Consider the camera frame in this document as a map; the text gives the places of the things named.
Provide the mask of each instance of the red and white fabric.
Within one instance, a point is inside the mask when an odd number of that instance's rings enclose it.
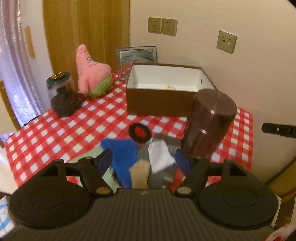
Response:
[[[130,138],[128,127],[140,122],[152,132],[181,138],[186,118],[127,115],[126,82],[118,81],[105,96],[83,102],[72,116],[59,118],[52,110],[11,135],[5,148],[14,178],[19,186],[56,158],[65,162],[93,149],[105,138]],[[232,158],[250,170],[253,149],[253,119],[238,108],[227,135],[211,157],[223,162]],[[176,183],[183,175],[178,170]],[[218,179],[211,178],[209,183]]]

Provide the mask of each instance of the dark green lid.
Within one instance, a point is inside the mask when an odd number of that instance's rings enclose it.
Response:
[[[70,76],[71,75],[68,72],[60,72],[60,73],[52,75],[46,81],[48,89],[51,89],[51,87],[55,84],[61,83],[65,80],[69,79]]]

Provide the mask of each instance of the stuffed animal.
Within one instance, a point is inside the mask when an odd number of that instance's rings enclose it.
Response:
[[[79,92],[90,97],[99,97],[112,88],[111,67],[94,61],[84,44],[76,52]]]

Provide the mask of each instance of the round black disc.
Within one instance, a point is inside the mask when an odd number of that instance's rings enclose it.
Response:
[[[43,177],[16,190],[9,199],[9,208],[17,223],[50,229],[78,220],[86,213],[90,200],[88,192],[74,183]]]
[[[212,221],[232,229],[251,229],[267,225],[273,219],[278,201],[274,193],[248,178],[222,180],[204,188],[198,198],[202,212]]]
[[[131,138],[138,143],[146,143],[151,139],[151,131],[147,126],[140,123],[130,125],[128,133]]]

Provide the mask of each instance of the blue sock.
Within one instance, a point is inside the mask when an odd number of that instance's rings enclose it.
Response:
[[[131,140],[113,140],[103,139],[101,146],[104,149],[110,148],[113,154],[111,167],[118,177],[120,183],[125,188],[132,188],[131,176],[129,168],[132,167],[137,161],[137,145]]]

